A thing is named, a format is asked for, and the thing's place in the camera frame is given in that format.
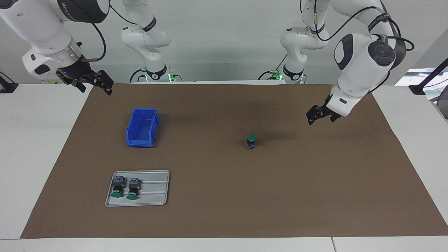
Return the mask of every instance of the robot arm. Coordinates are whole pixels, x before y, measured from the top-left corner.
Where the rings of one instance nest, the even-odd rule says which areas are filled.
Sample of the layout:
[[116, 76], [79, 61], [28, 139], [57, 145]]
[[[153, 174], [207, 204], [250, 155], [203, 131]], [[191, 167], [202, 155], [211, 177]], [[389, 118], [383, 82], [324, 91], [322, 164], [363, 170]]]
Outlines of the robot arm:
[[123, 4], [128, 16], [136, 24], [123, 29], [123, 42], [142, 57], [151, 79], [168, 81], [167, 66], [157, 48], [168, 46], [171, 36], [163, 26], [157, 24], [148, 0], [123, 0]]
[[308, 27], [288, 29], [282, 35], [282, 45], [289, 53], [283, 72], [292, 80], [299, 79], [306, 63], [301, 50], [323, 48], [331, 38], [324, 22], [329, 4], [338, 13], [363, 22], [369, 34], [348, 34], [336, 46], [334, 58], [342, 75], [324, 105], [315, 105], [306, 114], [310, 125], [326, 116], [332, 122], [347, 116], [406, 55], [404, 41], [397, 40], [401, 34], [380, 0], [306, 1], [302, 18]]
[[[101, 22], [108, 13], [108, 0], [60, 1], [60, 0], [4, 0], [0, 1], [0, 16], [24, 40], [31, 44], [32, 52], [24, 57], [24, 63], [51, 58], [58, 66], [56, 74], [66, 83], [86, 90], [83, 83], [112, 93], [112, 79], [104, 71], [94, 72], [62, 20], [75, 22]], [[35, 71], [50, 68], [40, 65]]]

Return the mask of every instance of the green push button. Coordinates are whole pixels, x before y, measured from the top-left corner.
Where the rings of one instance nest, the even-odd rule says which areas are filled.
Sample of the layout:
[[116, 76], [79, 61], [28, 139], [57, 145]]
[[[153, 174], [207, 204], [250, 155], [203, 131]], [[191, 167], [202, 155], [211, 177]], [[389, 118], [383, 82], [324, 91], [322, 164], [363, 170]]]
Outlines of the green push button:
[[126, 196], [126, 198], [127, 198], [128, 200], [136, 200], [136, 199], [137, 199], [137, 195], [134, 194], [134, 193], [130, 193], [130, 194], [128, 194], [128, 195]]
[[257, 140], [257, 137], [254, 134], [250, 134], [249, 136], [247, 136], [247, 141], [253, 143]]
[[113, 193], [111, 194], [111, 196], [114, 197], [114, 198], [121, 198], [122, 195], [121, 195], [120, 192], [115, 191], [115, 192], [113, 192]]

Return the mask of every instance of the blue plastic bin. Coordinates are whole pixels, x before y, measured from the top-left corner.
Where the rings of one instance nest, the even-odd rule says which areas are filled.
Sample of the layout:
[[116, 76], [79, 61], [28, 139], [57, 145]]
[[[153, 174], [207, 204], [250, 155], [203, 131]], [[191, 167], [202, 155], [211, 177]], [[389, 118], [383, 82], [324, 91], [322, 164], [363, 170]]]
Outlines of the blue plastic bin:
[[157, 109], [135, 108], [126, 129], [126, 143], [131, 147], [152, 147], [158, 124]]

